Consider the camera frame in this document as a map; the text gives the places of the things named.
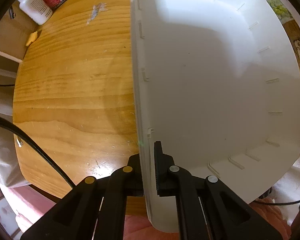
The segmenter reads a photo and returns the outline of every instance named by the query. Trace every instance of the white plastic container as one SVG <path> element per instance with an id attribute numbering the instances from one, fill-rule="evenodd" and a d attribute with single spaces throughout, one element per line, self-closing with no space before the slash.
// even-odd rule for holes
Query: white plastic container
<path id="1" fill-rule="evenodd" d="M 18 1 L 20 2 L 20 9 L 39 25 L 44 24 L 52 15 L 52 10 L 43 0 Z"/>
<path id="2" fill-rule="evenodd" d="M 266 0 L 131 0 L 132 62 L 148 217 L 177 232 L 174 197 L 156 192 L 153 145 L 244 201 L 300 153 L 300 73 Z"/>

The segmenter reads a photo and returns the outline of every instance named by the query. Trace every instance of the thin black wire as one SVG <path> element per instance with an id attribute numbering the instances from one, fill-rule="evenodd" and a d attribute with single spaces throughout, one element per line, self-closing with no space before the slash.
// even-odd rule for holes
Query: thin black wire
<path id="1" fill-rule="evenodd" d="M 24 140 L 28 145 L 30 145 L 39 155 L 50 164 L 52 168 L 54 168 L 70 185 L 71 188 L 75 187 L 74 182 L 69 178 L 69 176 L 47 155 L 44 150 L 42 150 L 34 140 L 32 140 L 23 130 L 14 125 L 13 123 L 3 119 L 0 117 L 0 127 L 4 128 L 10 132 L 13 132 L 15 135 L 19 136 L 22 140 Z"/>
<path id="2" fill-rule="evenodd" d="M 11 85 L 0 85 L 0 87 L 14 87 L 14 85 L 13 84 L 11 84 Z"/>
<path id="3" fill-rule="evenodd" d="M 264 203 L 264 202 L 260 202 L 258 200 L 254 200 L 253 202 L 261 204 L 261 205 L 267 205 L 267 206 L 287 206 L 287 205 L 298 204 L 298 203 L 300 203 L 300 200 L 293 201 L 293 202 L 286 202 L 286 203 Z"/>

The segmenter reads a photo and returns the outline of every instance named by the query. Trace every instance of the gold pin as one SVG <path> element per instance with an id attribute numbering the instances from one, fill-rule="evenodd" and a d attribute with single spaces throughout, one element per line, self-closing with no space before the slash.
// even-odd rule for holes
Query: gold pin
<path id="1" fill-rule="evenodd" d="M 94 183 L 94 177 L 86 177 L 84 182 L 87 183 L 87 184 L 92 184 Z"/>
<path id="2" fill-rule="evenodd" d="M 125 166 L 125 167 L 123 167 L 123 172 L 126 172 L 126 173 L 129 173 L 129 172 L 131 172 L 133 169 L 132 169 L 132 167 L 130 167 L 130 166 Z"/>

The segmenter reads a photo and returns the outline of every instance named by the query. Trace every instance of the yellow object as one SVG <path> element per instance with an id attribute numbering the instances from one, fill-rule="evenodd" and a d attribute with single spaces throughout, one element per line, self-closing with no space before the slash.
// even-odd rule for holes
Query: yellow object
<path id="1" fill-rule="evenodd" d="M 29 35 L 29 38 L 26 42 L 26 46 L 29 47 L 29 45 L 34 42 L 36 39 L 38 38 L 38 32 L 34 32 L 34 33 L 31 33 Z"/>

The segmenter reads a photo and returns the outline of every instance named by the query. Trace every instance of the white bottle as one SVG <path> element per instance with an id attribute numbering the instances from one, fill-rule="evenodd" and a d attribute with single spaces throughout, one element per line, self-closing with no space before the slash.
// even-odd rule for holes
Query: white bottle
<path id="1" fill-rule="evenodd" d="M 37 24 L 44 24 L 52 15 L 52 10 L 43 0 L 18 0 L 20 9 Z"/>

